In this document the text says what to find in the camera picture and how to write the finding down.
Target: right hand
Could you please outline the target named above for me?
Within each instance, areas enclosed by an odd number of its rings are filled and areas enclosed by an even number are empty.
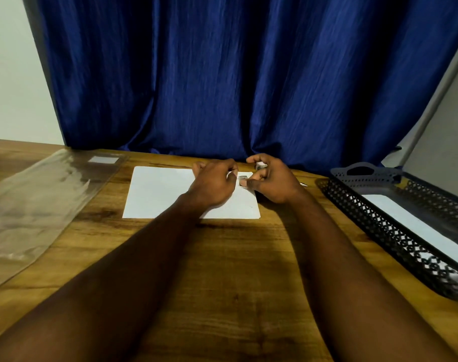
[[[274,203],[288,203],[293,198],[306,192],[291,170],[280,159],[265,153],[256,154],[246,159],[248,163],[262,161],[268,167],[256,171],[248,180],[241,180],[243,187],[264,194]]]

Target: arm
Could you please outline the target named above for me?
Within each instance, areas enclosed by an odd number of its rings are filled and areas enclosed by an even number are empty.
[[[279,159],[245,184],[288,204],[304,231],[309,303],[325,343],[342,361],[458,361],[449,345],[352,245]]]
[[[170,208],[1,335],[0,362],[121,359],[159,307],[199,217],[234,191],[234,160],[193,171]]]

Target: forearm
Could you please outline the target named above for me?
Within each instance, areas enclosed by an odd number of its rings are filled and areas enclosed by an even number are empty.
[[[3,334],[0,360],[119,359],[157,310],[204,211],[186,194],[179,197]]]
[[[336,360],[458,361],[309,194],[291,202],[305,236],[310,305]]]

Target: hand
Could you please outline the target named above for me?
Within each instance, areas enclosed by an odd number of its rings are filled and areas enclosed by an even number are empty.
[[[265,153],[256,154],[246,159],[248,163],[262,161],[267,168],[256,171],[248,180],[240,180],[243,187],[258,191],[274,203],[288,203],[293,198],[306,192],[291,170],[280,159]]]
[[[192,164],[196,179],[187,194],[205,209],[224,203],[236,188],[237,164],[233,159]]]

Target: left hand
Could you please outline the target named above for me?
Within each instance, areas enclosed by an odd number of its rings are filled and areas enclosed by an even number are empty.
[[[237,181],[237,164],[233,159],[200,161],[192,165],[196,179],[187,194],[204,208],[224,203],[234,192]]]

